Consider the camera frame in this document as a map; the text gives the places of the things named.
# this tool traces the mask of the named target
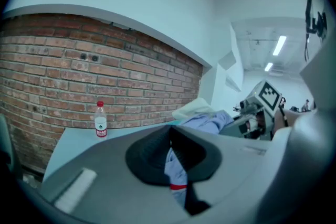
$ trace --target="bottle label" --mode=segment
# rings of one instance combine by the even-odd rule
[[[98,137],[105,137],[107,135],[107,122],[105,118],[97,118],[95,121],[96,135]]]

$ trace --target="water bottle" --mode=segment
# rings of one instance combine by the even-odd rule
[[[96,127],[96,135],[99,139],[105,140],[107,138],[107,119],[104,111],[104,102],[97,102],[97,110],[95,112],[94,124]]]

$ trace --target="brick wall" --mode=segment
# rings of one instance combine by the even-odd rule
[[[201,64],[91,18],[11,18],[0,41],[0,110],[21,162],[41,172],[65,127],[93,128],[99,100],[108,128],[127,128],[171,121],[198,94]]]

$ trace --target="blurred figure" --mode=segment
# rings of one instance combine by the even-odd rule
[[[301,112],[306,112],[308,111],[308,103],[309,103],[309,100],[307,99],[306,102],[304,103],[304,105],[302,106],[301,108]]]
[[[285,108],[285,104],[286,104],[286,98],[285,98],[285,97],[282,97],[282,98],[281,98],[281,102],[280,102],[280,107],[281,107],[282,109],[284,109],[284,108]]]

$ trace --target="red stripe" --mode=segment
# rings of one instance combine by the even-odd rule
[[[171,190],[180,190],[180,189],[184,189],[184,188],[187,188],[187,185],[173,185],[173,184],[170,184],[170,189]]]

